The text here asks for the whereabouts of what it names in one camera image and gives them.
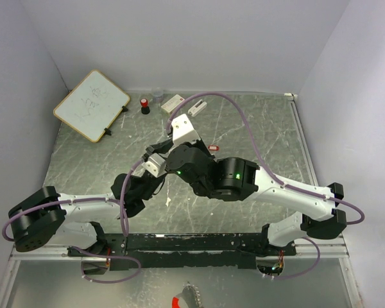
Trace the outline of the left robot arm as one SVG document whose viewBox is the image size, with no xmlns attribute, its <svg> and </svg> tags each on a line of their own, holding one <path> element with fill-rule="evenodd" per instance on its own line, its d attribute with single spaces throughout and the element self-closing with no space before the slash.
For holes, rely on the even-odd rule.
<svg viewBox="0 0 385 308">
<path fill-rule="evenodd" d="M 18 252 L 30 252 L 46 244 L 77 246 L 93 256 L 101 255 L 107 240 L 100 225 L 103 219 L 120 219 L 124 225 L 128 218 L 145 208 L 145 201 L 155 195 L 165 181 L 162 155 L 173 145 L 172 140 L 148 146 L 141 161 L 142 176 L 118 175 L 110 194 L 73 196 L 45 186 L 13 207 L 8 217 L 11 241 Z"/>
</svg>

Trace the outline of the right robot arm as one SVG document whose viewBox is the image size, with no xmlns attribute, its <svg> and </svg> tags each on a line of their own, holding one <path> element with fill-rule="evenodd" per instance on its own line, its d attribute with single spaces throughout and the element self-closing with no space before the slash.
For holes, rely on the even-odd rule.
<svg viewBox="0 0 385 308">
<path fill-rule="evenodd" d="M 197 196 L 225 202 L 257 200 L 293 210 L 293 215 L 263 228 L 259 246 L 266 255 L 305 236 L 334 239 L 347 227 L 346 214 L 337 209 L 329 187 L 282 177 L 274 180 L 243 158 L 215 160 L 203 150 L 183 144 L 169 154 L 166 170 L 188 183 Z"/>
</svg>

